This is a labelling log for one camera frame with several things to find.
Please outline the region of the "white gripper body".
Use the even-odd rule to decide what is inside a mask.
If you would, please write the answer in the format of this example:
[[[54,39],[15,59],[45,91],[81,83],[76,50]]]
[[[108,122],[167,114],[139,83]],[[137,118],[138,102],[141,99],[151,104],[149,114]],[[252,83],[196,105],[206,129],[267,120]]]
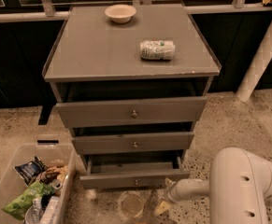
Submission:
[[[173,190],[175,189],[176,182],[166,178],[165,179],[165,190],[164,190],[164,198],[166,201],[170,203],[177,203],[176,197],[173,195]]]

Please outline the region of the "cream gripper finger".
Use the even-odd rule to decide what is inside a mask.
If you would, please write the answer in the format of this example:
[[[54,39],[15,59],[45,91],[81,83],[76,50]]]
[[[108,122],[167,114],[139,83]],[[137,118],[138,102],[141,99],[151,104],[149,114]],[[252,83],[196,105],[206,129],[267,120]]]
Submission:
[[[170,202],[167,202],[165,200],[161,200],[157,207],[154,210],[154,214],[156,216],[160,216],[162,213],[166,212],[171,208],[172,204]]]

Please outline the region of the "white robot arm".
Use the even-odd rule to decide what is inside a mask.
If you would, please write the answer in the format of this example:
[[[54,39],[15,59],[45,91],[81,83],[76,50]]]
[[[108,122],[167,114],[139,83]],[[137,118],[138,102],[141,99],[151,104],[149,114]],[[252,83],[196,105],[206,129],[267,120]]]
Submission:
[[[210,165],[209,179],[167,179],[163,198],[155,208],[159,216],[173,204],[208,196],[210,224],[268,224],[272,205],[272,161],[227,147]]]

